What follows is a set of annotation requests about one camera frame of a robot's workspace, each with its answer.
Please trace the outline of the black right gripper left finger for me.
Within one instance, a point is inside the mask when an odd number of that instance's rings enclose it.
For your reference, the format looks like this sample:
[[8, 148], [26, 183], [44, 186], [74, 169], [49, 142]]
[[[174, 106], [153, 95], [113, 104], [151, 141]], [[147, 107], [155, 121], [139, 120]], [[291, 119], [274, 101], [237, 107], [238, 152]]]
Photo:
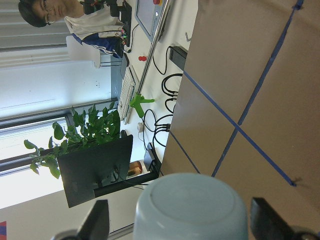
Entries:
[[110, 233], [108, 200], [97, 200], [78, 229], [54, 235], [52, 240], [107, 240]]

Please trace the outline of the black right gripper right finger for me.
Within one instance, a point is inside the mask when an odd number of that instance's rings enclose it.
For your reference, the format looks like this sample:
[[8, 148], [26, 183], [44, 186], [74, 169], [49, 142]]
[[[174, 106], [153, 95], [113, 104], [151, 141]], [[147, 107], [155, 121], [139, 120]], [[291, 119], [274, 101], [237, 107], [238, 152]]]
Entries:
[[262, 197], [253, 197], [250, 206], [250, 229], [256, 240], [318, 240], [319, 234], [294, 230]]

